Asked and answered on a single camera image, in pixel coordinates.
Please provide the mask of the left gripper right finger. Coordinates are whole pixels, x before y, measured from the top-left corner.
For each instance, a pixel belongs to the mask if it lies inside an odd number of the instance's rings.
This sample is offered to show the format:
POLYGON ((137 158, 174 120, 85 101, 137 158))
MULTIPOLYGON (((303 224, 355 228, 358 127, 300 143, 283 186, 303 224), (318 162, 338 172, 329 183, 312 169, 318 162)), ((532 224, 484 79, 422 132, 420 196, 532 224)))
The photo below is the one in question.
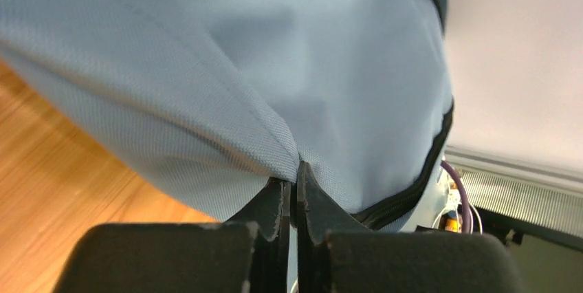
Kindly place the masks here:
POLYGON ((301 162, 296 181, 298 289, 300 292, 331 292, 331 266, 327 235, 368 232, 319 185, 314 170, 301 162))

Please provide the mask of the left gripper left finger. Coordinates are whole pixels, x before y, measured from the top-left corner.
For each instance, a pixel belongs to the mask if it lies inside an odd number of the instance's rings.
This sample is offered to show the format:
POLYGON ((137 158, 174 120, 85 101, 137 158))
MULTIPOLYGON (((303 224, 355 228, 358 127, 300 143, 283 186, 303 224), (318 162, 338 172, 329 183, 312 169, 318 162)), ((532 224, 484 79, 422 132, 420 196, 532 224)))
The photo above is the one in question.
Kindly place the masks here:
POLYGON ((292 184, 274 177, 226 222, 255 228, 249 292, 286 292, 292 184))

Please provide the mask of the blue fabric backpack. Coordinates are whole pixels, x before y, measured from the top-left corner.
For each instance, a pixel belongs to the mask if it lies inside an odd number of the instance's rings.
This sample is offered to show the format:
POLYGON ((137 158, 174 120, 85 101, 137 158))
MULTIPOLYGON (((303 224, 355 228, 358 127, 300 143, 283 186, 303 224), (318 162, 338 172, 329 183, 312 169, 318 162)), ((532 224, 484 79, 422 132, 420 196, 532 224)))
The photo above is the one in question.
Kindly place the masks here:
POLYGON ((429 226, 447 0, 1 0, 1 57, 150 183, 224 220, 301 162, 369 228, 429 226))

